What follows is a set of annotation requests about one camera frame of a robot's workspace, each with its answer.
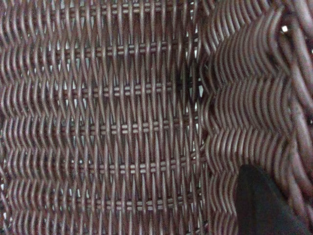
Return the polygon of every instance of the woven wicker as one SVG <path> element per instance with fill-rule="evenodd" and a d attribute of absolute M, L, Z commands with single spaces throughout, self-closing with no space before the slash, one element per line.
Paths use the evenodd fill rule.
<path fill-rule="evenodd" d="M 236 234 L 260 165 L 313 227 L 312 0 L 0 3 L 5 234 Z"/>

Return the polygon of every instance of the woven pattern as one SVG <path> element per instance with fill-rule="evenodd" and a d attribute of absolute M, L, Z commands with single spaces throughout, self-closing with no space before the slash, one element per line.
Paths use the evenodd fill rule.
<path fill-rule="evenodd" d="M 211 234 L 236 233 L 233 181 L 242 164 L 260 165 L 313 224 L 312 11 L 300 2 L 220 1 L 207 18 L 201 78 L 210 98 L 201 124 Z"/>
<path fill-rule="evenodd" d="M 199 11 L 186 0 L 1 11 L 6 233 L 204 233 Z"/>
<path fill-rule="evenodd" d="M 0 3 L 5 234 L 236 234 L 239 167 L 313 226 L 309 0 Z"/>

